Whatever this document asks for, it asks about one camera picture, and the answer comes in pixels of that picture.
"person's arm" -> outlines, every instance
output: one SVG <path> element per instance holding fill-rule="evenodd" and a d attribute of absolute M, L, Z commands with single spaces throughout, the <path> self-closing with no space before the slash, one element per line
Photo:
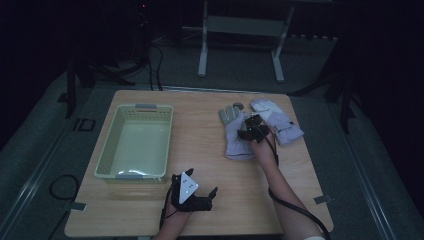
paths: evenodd
<path fill-rule="evenodd" d="M 275 149 L 275 140 L 272 134 L 268 134 L 267 138 Z M 274 195 L 281 200 L 306 209 L 278 168 L 273 151 L 267 141 L 265 139 L 260 143 L 251 141 L 250 144 Z M 274 207 L 285 239 L 298 240 L 312 236 L 322 236 L 318 226 L 308 217 L 275 201 Z"/>
<path fill-rule="evenodd" d="M 183 232 L 192 212 L 180 212 L 171 204 L 170 197 L 166 205 L 165 219 L 154 240 L 175 240 Z"/>

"plastic basket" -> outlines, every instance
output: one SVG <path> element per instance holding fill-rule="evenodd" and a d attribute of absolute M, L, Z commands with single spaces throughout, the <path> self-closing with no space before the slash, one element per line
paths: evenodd
<path fill-rule="evenodd" d="M 172 116 L 170 105 L 117 106 L 95 176 L 110 182 L 163 182 Z"/>

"dark background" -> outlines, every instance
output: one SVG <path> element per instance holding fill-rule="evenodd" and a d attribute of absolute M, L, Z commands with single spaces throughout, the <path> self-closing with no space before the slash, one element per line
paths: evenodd
<path fill-rule="evenodd" d="M 213 2 L 218 7 L 228 4 Z M 146 54 L 146 49 L 134 52 L 122 44 L 122 41 L 130 42 L 128 38 L 132 34 L 138 34 L 143 41 L 145 35 L 133 30 L 146 19 L 151 21 L 150 26 L 174 35 L 176 41 L 181 26 L 201 26 L 202 1 L 146 1 L 148 11 L 135 11 L 133 7 L 140 7 L 140 3 L 143 2 L 3 1 L 0 147 L 19 128 L 47 86 L 66 70 L 67 61 L 75 51 L 98 63 L 114 65 L 121 55 L 134 58 Z M 255 1 L 243 3 L 239 14 L 279 17 L 278 13 L 263 13 Z M 421 113 L 424 22 L 420 16 L 424 14 L 424 4 L 412 0 L 363 1 L 365 5 L 361 6 L 347 3 L 298 4 L 289 34 L 339 39 L 326 71 L 353 76 L 355 96 L 423 213 L 424 132 L 420 123 L 424 122 Z M 95 80 L 86 74 L 82 83 L 92 86 L 90 81 Z"/>

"gray carpet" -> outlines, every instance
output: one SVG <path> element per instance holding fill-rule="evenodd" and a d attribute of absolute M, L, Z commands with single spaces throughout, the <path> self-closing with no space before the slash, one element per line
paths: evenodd
<path fill-rule="evenodd" d="M 181 88 L 221 89 L 286 93 L 312 83 L 318 76 L 334 42 L 290 38 L 285 44 L 282 66 L 286 82 L 275 82 L 269 51 L 221 46 L 212 42 L 209 49 L 207 75 L 197 77 L 200 56 L 198 39 L 190 37 L 179 46 L 165 45 L 165 38 L 156 41 L 164 57 L 160 79 L 165 90 Z M 151 50 L 153 67 L 159 65 L 159 52 Z M 67 201 L 54 199 L 49 186 L 63 174 L 75 175 L 81 180 L 93 147 L 96 143 L 109 103 L 117 89 L 149 89 L 147 71 L 127 76 L 137 82 L 135 87 L 122 87 L 102 81 L 95 89 L 77 89 L 78 108 L 73 117 L 65 120 L 66 107 L 57 103 L 65 91 L 65 78 L 57 79 L 34 108 L 27 121 L 1 152 L 1 222 L 14 220 L 6 239 L 47 239 L 63 215 Z M 332 239 L 420 239 L 424 236 L 424 223 L 416 212 L 408 194 L 397 176 L 390 157 L 385 151 L 372 124 L 360 109 L 352 104 L 356 118 L 349 120 L 351 134 L 346 136 L 338 124 L 340 104 L 323 100 L 327 86 L 304 97 L 292 97 L 293 106 L 315 166 L 323 192 L 333 201 L 328 207 L 334 222 Z M 95 120 L 92 132 L 77 131 L 77 119 Z M 16 219 L 8 215 L 19 192 L 35 168 L 47 159 L 44 178 L 33 189 Z M 366 173 L 366 181 L 374 190 L 363 186 L 364 177 L 358 174 L 359 166 Z M 72 182 L 61 181 L 55 191 L 72 195 Z M 387 219 L 389 231 L 379 226 L 373 203 L 377 198 Z M 70 239 L 63 232 L 66 219 L 52 239 Z M 279 236 L 222 236 L 201 239 L 280 239 Z"/>

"white glove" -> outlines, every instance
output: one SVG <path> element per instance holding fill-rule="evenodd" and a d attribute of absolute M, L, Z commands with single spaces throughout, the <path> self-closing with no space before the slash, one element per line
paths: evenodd
<path fill-rule="evenodd" d="M 247 160 L 255 156 L 249 142 L 238 137 L 237 130 L 240 130 L 245 120 L 245 114 L 240 112 L 238 107 L 227 106 L 219 110 L 219 117 L 225 125 L 227 138 L 227 149 L 225 156 L 232 160 Z"/>
<path fill-rule="evenodd" d="M 257 98 L 250 105 L 257 112 L 264 122 L 275 127 L 277 141 L 280 146 L 287 145 L 303 136 L 304 132 L 294 124 L 287 114 L 274 102 Z"/>

